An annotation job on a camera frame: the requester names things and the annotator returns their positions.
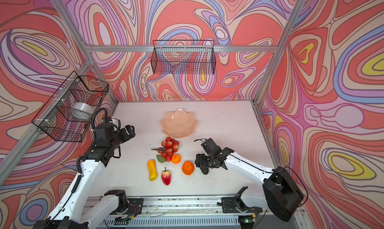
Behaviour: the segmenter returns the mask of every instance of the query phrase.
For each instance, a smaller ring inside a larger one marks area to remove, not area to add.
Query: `white table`
[[[182,108],[193,112],[197,121],[194,132],[178,139],[181,162],[159,163],[158,154],[152,148],[161,147],[165,140],[160,121],[167,111]],[[212,138],[222,149],[231,148],[255,163],[272,167],[259,124],[249,101],[211,102],[122,102],[114,114],[121,126],[133,125],[136,137],[121,145],[121,158],[112,158],[103,174],[98,178],[90,196],[104,195],[111,189],[123,189],[127,196],[173,196],[173,195],[221,195],[235,194],[243,186],[255,184],[243,176],[223,168],[210,169],[208,175],[195,167],[192,175],[185,175],[181,167],[184,161],[194,164],[196,154],[204,153],[199,138]],[[147,162],[156,161],[158,178],[148,179]],[[170,170],[169,186],[161,181],[161,171]]]

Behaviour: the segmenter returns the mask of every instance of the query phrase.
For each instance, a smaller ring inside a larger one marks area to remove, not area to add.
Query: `scalloped pink plate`
[[[182,138],[192,134],[197,122],[192,112],[178,109],[175,112],[167,112],[164,120],[160,122],[163,133],[172,138]]]

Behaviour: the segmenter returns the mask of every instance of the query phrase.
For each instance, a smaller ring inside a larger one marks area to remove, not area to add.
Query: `yellow vegetable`
[[[148,170],[149,170],[149,180],[154,181],[157,178],[157,171],[156,171],[156,161],[150,160],[148,161]]]

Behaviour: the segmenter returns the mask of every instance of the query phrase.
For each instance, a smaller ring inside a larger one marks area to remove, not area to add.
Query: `small orange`
[[[181,161],[181,157],[180,157],[180,155],[178,155],[178,154],[174,154],[174,155],[172,156],[171,161],[172,161],[174,164],[178,164],[178,163],[180,163],[180,161]]]
[[[183,167],[181,167],[181,169],[183,170],[185,175],[190,176],[195,170],[195,166],[193,165],[192,162],[186,161],[184,162]]]

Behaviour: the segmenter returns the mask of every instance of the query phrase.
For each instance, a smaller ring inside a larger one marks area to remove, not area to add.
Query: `wire basket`
[[[213,40],[154,40],[151,66],[154,74],[214,74]]]
[[[55,99],[58,102],[48,115],[44,119],[36,119],[47,102],[33,118],[32,123],[56,141],[81,142],[88,131],[92,114],[74,109],[74,104],[83,102],[96,111],[100,108],[108,89],[107,82],[92,76],[77,75],[64,95]]]

